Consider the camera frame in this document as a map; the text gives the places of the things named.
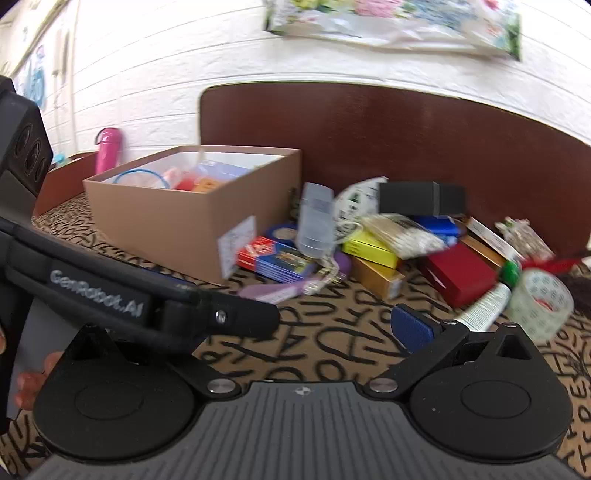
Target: white label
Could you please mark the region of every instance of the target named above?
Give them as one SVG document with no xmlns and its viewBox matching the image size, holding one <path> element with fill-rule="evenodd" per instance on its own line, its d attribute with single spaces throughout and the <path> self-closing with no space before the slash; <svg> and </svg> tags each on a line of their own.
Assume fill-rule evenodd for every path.
<svg viewBox="0 0 591 480">
<path fill-rule="evenodd" d="M 273 293 L 268 293 L 267 295 L 261 295 L 257 297 L 258 301 L 264 301 L 265 303 L 272 303 L 276 305 L 281 303 L 284 300 L 292 299 L 293 297 L 297 297 L 298 295 L 298 288 L 297 286 L 291 286 L 282 288 L 281 290 L 274 291 Z"/>
<path fill-rule="evenodd" d="M 241 248 L 252 242 L 256 235 L 255 216 L 251 215 L 232 230 L 217 239 L 222 277 L 230 278 L 236 267 L 236 256 Z"/>
<path fill-rule="evenodd" d="M 523 257 L 507 242 L 505 242 L 495 232 L 487 228 L 485 225 L 480 223 L 475 218 L 470 218 L 466 224 L 468 230 L 472 230 L 480 238 L 482 238 L 487 244 L 499 252 L 507 260 L 521 260 Z"/>
</svg>

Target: human hand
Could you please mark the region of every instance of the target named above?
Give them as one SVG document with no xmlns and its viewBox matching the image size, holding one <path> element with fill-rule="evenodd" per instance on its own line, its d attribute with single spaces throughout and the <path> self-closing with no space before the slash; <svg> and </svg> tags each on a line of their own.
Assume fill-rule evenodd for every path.
<svg viewBox="0 0 591 480">
<path fill-rule="evenodd" d="M 47 380 L 47 377 L 56 366 L 64 352 L 53 352 L 47 355 L 43 364 L 44 372 L 23 372 L 17 378 L 18 393 L 14 397 L 14 403 L 23 410 L 32 410 L 37 394 Z"/>
</svg>

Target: yellow box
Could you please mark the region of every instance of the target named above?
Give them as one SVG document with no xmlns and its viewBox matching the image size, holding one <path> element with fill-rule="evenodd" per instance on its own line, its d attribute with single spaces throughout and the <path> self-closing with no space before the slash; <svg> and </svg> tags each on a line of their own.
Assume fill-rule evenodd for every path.
<svg viewBox="0 0 591 480">
<path fill-rule="evenodd" d="M 361 230 L 343 244 L 343 252 L 389 268 L 396 268 L 398 257 L 367 230 Z"/>
<path fill-rule="evenodd" d="M 398 297 L 404 280 L 404 275 L 398 270 L 356 257 L 351 263 L 351 277 L 366 290 L 386 301 Z"/>
</svg>

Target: screw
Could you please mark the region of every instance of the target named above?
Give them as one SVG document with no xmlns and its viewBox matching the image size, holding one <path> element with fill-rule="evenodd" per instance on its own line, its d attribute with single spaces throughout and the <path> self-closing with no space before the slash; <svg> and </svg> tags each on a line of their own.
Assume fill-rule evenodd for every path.
<svg viewBox="0 0 591 480">
<path fill-rule="evenodd" d="M 223 325 L 224 323 L 226 323 L 227 319 L 228 319 L 228 314 L 226 312 L 224 312 L 223 310 L 218 310 L 216 312 L 216 323 L 218 325 Z"/>
<path fill-rule="evenodd" d="M 376 393 L 391 393 L 398 388 L 398 383 L 391 378 L 380 377 L 370 381 L 369 387 Z"/>
<path fill-rule="evenodd" d="M 211 393 L 218 395 L 230 393 L 234 390 L 234 388 L 236 388 L 236 382 L 234 380 L 230 380 L 229 378 L 216 378 L 207 384 L 207 389 Z"/>
</svg>

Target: red box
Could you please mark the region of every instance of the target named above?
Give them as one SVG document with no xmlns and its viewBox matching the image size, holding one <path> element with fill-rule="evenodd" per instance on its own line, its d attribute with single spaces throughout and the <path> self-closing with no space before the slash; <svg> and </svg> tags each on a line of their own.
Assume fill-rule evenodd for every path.
<svg viewBox="0 0 591 480">
<path fill-rule="evenodd" d="M 478 300 L 496 283 L 496 272 L 464 244 L 429 255 L 418 269 L 454 308 Z"/>
</svg>

